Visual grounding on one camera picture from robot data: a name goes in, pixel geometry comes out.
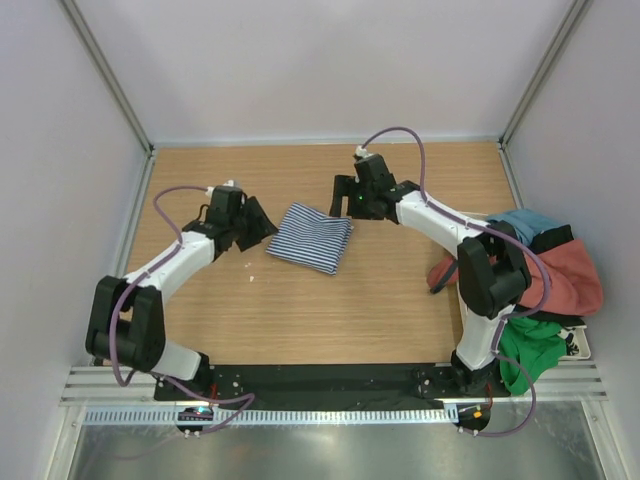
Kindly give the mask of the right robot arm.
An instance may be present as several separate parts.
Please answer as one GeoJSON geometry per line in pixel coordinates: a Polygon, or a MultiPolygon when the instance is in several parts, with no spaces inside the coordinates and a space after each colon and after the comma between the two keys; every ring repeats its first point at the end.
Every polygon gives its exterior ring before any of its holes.
{"type": "Polygon", "coordinates": [[[459,394],[476,394],[494,369],[504,317],[531,285],[524,253],[514,244],[514,229],[425,200],[419,185],[398,182],[379,154],[359,150],[354,158],[353,176],[334,177],[329,214],[389,220],[425,235],[454,257],[464,326],[451,355],[450,381],[459,394]]]}

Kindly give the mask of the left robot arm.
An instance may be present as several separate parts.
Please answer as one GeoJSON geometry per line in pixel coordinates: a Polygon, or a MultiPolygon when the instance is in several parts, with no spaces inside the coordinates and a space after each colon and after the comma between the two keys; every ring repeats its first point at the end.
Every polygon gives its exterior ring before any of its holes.
{"type": "Polygon", "coordinates": [[[165,307],[192,276],[232,246],[246,251],[274,235],[276,226],[254,196],[234,182],[202,188],[208,203],[185,226],[169,226],[175,241],[139,269],[97,284],[85,348],[111,363],[121,386],[142,372],[177,381],[189,399],[204,398],[212,387],[208,357],[168,339],[165,307]]]}

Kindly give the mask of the blue white striped tank top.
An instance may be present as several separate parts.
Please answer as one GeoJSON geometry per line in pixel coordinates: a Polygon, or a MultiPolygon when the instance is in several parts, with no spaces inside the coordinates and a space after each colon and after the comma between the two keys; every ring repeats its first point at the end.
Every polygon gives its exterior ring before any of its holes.
{"type": "Polygon", "coordinates": [[[336,275],[352,231],[350,219],[331,217],[295,202],[286,211],[266,252],[293,264],[336,275]]]}

